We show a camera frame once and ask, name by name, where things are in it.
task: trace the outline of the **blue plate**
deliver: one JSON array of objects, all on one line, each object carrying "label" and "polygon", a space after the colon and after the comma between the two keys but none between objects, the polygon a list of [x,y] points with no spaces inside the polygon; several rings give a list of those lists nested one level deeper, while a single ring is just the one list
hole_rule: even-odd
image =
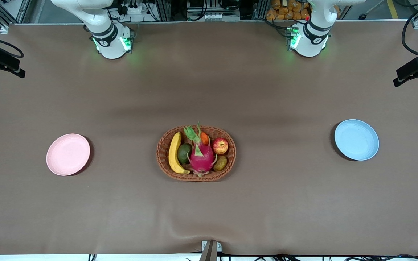
[{"label": "blue plate", "polygon": [[375,156],[380,145],[375,130],[369,124],[355,119],[338,124],[335,143],[346,157],[359,161]]}]

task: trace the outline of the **plate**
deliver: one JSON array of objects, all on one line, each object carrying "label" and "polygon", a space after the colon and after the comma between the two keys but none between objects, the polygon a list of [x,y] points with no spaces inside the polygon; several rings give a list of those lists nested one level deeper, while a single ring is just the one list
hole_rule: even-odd
[{"label": "plate", "polygon": [[371,159],[377,154],[380,146],[375,130],[357,119],[345,120],[338,124],[335,143],[346,157],[358,161]]},{"label": "plate", "polygon": [[51,144],[46,164],[56,175],[67,176],[79,172],[90,158],[90,144],[78,134],[65,134]]}]

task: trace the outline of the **pile of brown food items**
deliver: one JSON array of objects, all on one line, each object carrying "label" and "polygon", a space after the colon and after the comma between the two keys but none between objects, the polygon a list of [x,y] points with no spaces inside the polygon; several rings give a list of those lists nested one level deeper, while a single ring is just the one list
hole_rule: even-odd
[{"label": "pile of brown food items", "polygon": [[272,0],[272,8],[267,12],[267,20],[306,20],[309,19],[311,6],[309,3],[288,0],[288,6],[282,5],[281,0]]}]

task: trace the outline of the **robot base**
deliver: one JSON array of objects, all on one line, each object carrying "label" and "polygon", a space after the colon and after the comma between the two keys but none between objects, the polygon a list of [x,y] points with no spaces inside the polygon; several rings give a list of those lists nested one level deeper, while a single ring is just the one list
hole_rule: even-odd
[{"label": "robot base", "polygon": [[304,26],[300,23],[293,25],[294,28],[298,28],[298,31],[295,38],[290,40],[290,48],[304,57],[314,57],[325,48],[328,36],[324,40],[321,40],[321,43],[313,44],[311,40],[305,37]]},{"label": "robot base", "polygon": [[117,27],[117,36],[109,46],[101,46],[95,41],[98,52],[108,59],[121,58],[124,54],[131,53],[133,47],[134,31],[121,23],[114,25]]}]

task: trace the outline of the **basket rim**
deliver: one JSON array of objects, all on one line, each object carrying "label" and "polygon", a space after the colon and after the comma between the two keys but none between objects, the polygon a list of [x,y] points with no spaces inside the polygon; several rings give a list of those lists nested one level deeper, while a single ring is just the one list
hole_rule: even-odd
[{"label": "basket rim", "polygon": [[227,137],[227,141],[229,142],[229,147],[230,147],[229,154],[233,154],[233,156],[231,157],[231,160],[229,161],[229,163],[227,164],[225,169],[223,169],[222,171],[218,171],[217,175],[212,175],[210,177],[208,177],[208,175],[204,175],[202,177],[197,177],[197,176],[193,177],[193,175],[192,175],[192,177],[188,177],[188,176],[184,177],[182,174],[176,174],[173,171],[171,172],[171,171],[167,170],[166,167],[164,167],[164,164],[161,161],[161,153],[160,153],[162,145],[164,144],[164,141],[166,140],[166,138],[169,137],[170,135],[174,135],[176,132],[182,132],[183,127],[187,127],[187,125],[176,126],[172,129],[169,129],[159,139],[159,142],[158,142],[157,148],[156,148],[156,160],[157,160],[157,164],[159,165],[159,168],[167,176],[169,176],[173,179],[176,179],[176,180],[181,180],[181,181],[210,182],[210,181],[219,180],[222,177],[224,177],[225,175],[227,175],[227,173],[229,173],[230,170],[232,169],[232,167],[234,165],[234,162],[237,158],[237,147],[234,143],[233,138],[224,129],[221,129],[221,128],[218,128],[218,127],[213,127],[213,126],[207,126],[207,125],[200,125],[199,127],[201,129],[210,129],[210,130],[214,130],[214,131],[217,131],[217,132],[221,132]]}]

